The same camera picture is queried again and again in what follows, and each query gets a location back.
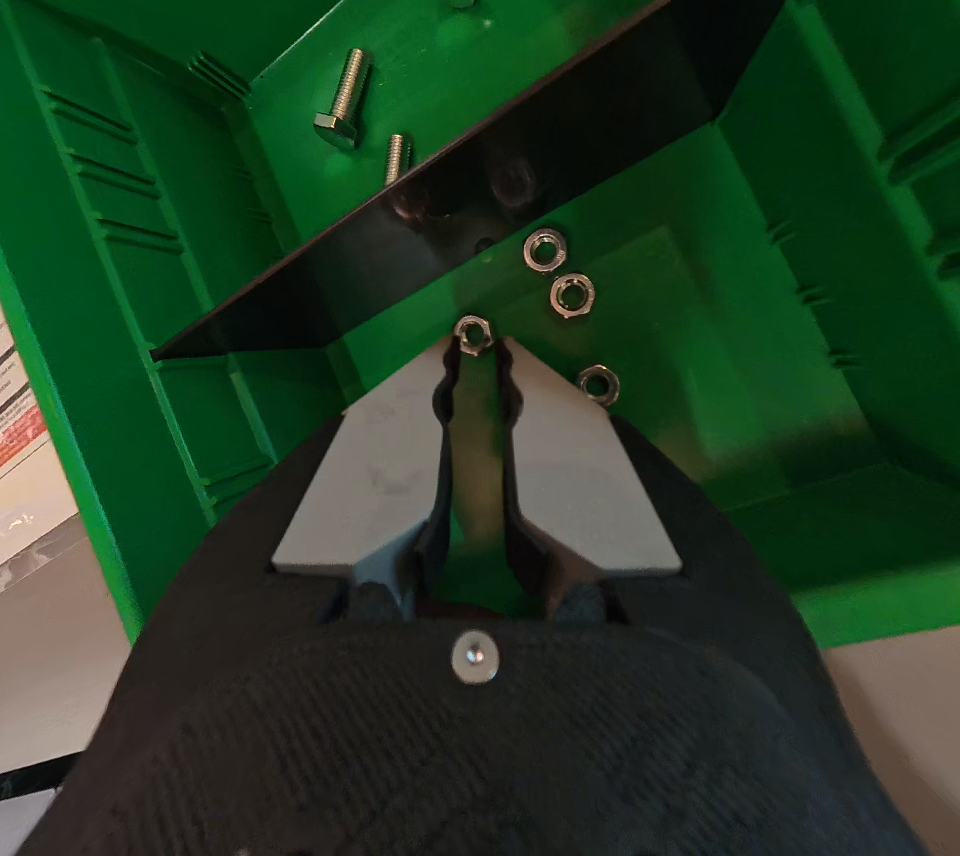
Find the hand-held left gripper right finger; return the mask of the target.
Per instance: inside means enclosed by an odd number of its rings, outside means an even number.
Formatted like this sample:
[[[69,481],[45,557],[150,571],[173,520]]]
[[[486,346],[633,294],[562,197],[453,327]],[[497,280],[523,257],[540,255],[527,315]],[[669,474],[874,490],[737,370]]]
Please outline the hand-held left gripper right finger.
[[[669,578],[683,562],[613,420],[517,340],[495,346],[505,552],[552,614],[578,585]]]

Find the green plastic bin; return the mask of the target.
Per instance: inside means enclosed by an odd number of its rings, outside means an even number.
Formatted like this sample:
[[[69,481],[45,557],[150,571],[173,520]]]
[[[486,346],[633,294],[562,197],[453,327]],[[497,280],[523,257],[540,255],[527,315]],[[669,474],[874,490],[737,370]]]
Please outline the green plastic bin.
[[[409,171],[653,1],[2,0],[3,310],[131,637],[215,522],[470,313],[616,372],[612,415],[821,646],[958,622],[958,0],[786,0],[713,122],[329,345],[151,357],[389,188],[392,134]],[[353,48],[341,151],[313,119]],[[522,255],[543,226],[551,274]],[[571,272],[596,297],[564,319]]]

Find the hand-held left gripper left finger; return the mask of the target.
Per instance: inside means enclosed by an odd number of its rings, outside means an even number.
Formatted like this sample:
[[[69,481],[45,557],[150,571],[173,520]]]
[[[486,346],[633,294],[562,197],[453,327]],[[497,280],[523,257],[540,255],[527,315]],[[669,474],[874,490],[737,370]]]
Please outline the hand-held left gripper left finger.
[[[454,386],[447,336],[347,408],[273,553],[276,570],[377,583],[414,616],[450,547]]]

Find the black bin divider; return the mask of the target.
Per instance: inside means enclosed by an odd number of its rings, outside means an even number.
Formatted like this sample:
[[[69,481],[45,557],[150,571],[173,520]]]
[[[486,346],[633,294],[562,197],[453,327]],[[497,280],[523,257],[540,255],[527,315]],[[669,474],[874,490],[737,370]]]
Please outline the black bin divider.
[[[718,118],[786,0],[654,0],[159,348],[323,348]]]

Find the red label desk sheet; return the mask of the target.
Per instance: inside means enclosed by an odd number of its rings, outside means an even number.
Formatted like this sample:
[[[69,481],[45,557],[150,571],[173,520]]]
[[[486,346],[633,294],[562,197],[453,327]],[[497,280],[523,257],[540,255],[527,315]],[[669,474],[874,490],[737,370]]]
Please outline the red label desk sheet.
[[[1,589],[83,537],[78,507],[11,328],[1,318]]]

